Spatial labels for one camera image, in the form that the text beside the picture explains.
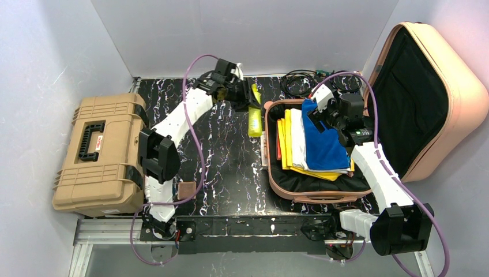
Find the blue microfibre towel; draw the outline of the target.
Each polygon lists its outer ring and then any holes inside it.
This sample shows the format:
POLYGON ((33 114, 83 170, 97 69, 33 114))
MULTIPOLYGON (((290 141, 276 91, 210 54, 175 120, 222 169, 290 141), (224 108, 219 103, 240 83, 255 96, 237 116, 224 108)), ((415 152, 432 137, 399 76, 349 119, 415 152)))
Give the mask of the blue microfibre towel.
POLYGON ((306 163, 310 170, 328 171, 347 169, 351 160, 346 149, 340 144, 334 129, 318 131, 307 113, 317 108, 316 102, 306 99, 302 103, 302 122, 304 127, 306 163))

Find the yellow-green spray bottle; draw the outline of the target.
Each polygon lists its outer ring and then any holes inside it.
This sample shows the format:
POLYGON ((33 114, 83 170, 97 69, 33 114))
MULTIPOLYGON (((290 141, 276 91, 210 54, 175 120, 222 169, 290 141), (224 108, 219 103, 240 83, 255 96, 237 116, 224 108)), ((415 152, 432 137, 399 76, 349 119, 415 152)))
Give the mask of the yellow-green spray bottle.
POLYGON ((252 138, 257 138, 260 137, 262 134, 261 93, 259 92, 256 84, 251 85, 251 90, 258 102, 258 108, 249 106, 248 136, 252 138))

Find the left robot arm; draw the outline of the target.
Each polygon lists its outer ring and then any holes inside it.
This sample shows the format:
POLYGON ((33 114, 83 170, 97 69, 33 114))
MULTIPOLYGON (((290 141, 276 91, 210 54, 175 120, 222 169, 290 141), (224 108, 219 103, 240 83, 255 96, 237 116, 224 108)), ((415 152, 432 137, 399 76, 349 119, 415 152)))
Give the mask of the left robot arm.
POLYGON ((228 101, 236 112, 261 112, 258 91, 245 78, 242 64, 219 58, 215 68, 200 75, 191 87, 187 86, 184 77, 181 102, 155 127, 140 131, 138 153, 146 176, 144 195, 147 203, 144 208, 154 220, 169 222, 176 207, 192 200, 203 187, 205 158, 193 125, 222 101, 228 101), (181 165, 178 146, 187 133, 191 134, 197 147, 201 178, 191 195, 174 201, 172 180, 181 165))

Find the yellow garment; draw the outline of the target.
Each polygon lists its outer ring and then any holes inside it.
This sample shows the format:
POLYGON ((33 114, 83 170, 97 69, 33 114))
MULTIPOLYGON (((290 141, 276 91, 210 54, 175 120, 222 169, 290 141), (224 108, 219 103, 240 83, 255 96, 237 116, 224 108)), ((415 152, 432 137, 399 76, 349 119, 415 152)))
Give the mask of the yellow garment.
MULTIPOLYGON (((314 174, 299 168, 296 168, 292 165, 291 162, 291 120, 290 120, 290 109, 285 110, 284 118, 279 119, 277 121, 277 139, 278 142, 280 143, 281 147, 281 166, 283 170, 291 170, 295 171, 297 173, 303 174, 303 175, 308 175, 312 177, 317 177, 319 179, 325 179, 328 181, 334 181, 336 180, 339 176, 343 174, 339 173, 325 173, 325 174, 314 174)), ((348 176, 353 176, 353 173, 355 171, 355 164, 351 160, 351 165, 350 165, 350 172, 347 173, 346 175, 348 176)))

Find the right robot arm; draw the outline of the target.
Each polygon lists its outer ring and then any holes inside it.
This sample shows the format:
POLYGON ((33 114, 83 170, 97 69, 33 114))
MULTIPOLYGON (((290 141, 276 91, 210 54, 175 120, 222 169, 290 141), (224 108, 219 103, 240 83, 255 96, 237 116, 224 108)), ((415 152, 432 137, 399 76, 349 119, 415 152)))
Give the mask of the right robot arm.
POLYGON ((415 200, 383 155, 378 142, 378 119, 365 126, 362 100, 330 99, 308 112, 314 126, 323 132, 335 129, 340 143, 351 147, 351 159, 360 168, 379 208, 379 216, 357 210, 340 213, 341 227, 370 241, 381 256, 418 252, 430 238, 433 210, 415 200))

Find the white shirt blue print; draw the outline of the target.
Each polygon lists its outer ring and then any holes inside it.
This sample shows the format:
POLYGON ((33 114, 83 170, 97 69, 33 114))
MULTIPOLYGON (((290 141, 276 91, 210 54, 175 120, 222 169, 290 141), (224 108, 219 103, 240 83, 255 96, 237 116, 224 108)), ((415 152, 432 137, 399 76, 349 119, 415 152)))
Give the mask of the white shirt blue print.
POLYGON ((290 109, 290 120, 291 120, 291 162, 296 168, 314 173, 314 174, 325 174, 325 173, 339 173, 347 174, 350 172, 351 168, 346 169, 334 169, 334 170, 312 170, 308 167, 306 162, 306 140, 304 134, 304 126, 302 121, 302 111, 292 108, 290 109))

